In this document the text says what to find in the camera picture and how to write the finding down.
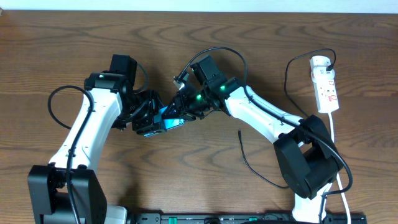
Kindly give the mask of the blue Galaxy smartphone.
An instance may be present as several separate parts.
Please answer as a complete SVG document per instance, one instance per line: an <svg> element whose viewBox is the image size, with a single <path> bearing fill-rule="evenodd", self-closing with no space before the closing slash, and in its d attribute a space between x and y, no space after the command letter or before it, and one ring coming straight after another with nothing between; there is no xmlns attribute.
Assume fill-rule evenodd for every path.
<svg viewBox="0 0 398 224"><path fill-rule="evenodd" d="M170 129L177 128L185 124L184 119L163 119L162 114L166 109L167 107L161 108L158 114L154 116L154 127L149 128L144 132L145 137L166 133Z"/></svg>

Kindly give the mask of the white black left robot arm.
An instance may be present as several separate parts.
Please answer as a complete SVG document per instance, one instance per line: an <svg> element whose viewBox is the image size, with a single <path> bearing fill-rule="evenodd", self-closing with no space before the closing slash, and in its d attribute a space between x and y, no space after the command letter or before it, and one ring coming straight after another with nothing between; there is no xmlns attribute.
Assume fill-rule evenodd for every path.
<svg viewBox="0 0 398 224"><path fill-rule="evenodd" d="M134 72L92 73L66 140L46 165L32 166L28 186L36 223L132 223L126 207L110 205L96 176L111 129L164 132L164 108L154 90L134 90Z"/></svg>

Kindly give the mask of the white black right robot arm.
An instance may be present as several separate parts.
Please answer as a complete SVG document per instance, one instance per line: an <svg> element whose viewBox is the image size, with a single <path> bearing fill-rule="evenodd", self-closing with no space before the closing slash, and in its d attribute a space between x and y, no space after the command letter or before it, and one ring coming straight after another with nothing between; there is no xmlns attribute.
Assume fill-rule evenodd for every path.
<svg viewBox="0 0 398 224"><path fill-rule="evenodd" d="M278 109L243 81L228 79L209 55L190 68L202 90L189 88L184 76L176 78L179 91L163 119L193 121L213 109L244 121L273 144L280 173L295 194L293 218L322 223L331 185L345 166L323 121Z"/></svg>

